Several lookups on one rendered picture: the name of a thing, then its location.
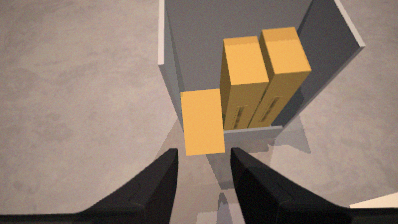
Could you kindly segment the grey open bin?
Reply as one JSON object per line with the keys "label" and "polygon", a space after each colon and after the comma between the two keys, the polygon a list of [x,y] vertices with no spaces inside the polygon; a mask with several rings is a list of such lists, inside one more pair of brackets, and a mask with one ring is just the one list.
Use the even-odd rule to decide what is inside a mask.
{"label": "grey open bin", "polygon": [[223,39],[290,27],[311,72],[269,127],[224,142],[276,138],[366,45],[340,0],[159,0],[158,66],[183,133],[180,92],[220,89]]}

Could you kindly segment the yellow rectangular box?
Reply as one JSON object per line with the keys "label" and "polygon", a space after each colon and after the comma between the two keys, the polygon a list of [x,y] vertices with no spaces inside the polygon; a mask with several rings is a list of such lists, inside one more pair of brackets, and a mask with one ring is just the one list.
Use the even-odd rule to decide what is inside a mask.
{"label": "yellow rectangular box", "polygon": [[220,89],[180,92],[186,156],[224,153]]}

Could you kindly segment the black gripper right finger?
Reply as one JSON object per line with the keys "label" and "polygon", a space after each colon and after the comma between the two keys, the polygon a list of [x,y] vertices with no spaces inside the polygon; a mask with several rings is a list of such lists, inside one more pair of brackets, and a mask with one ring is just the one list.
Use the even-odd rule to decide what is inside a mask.
{"label": "black gripper right finger", "polygon": [[398,207],[331,203],[239,147],[231,148],[230,165],[246,224],[398,224]]}

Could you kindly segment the tan cardboard box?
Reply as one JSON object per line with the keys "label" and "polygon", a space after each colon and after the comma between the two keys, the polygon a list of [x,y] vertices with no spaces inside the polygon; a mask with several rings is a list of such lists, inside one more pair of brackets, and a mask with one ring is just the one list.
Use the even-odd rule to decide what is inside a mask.
{"label": "tan cardboard box", "polygon": [[223,39],[223,131],[246,129],[269,83],[257,36]]}
{"label": "tan cardboard box", "polygon": [[269,83],[246,129],[269,127],[311,72],[294,27],[262,30],[259,45]]}

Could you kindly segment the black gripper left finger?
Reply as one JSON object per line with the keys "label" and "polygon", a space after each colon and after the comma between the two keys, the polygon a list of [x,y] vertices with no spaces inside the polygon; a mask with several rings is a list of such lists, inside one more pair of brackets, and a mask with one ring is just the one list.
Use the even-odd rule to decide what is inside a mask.
{"label": "black gripper left finger", "polygon": [[178,149],[170,148],[87,210],[0,215],[0,224],[169,224],[177,189]]}

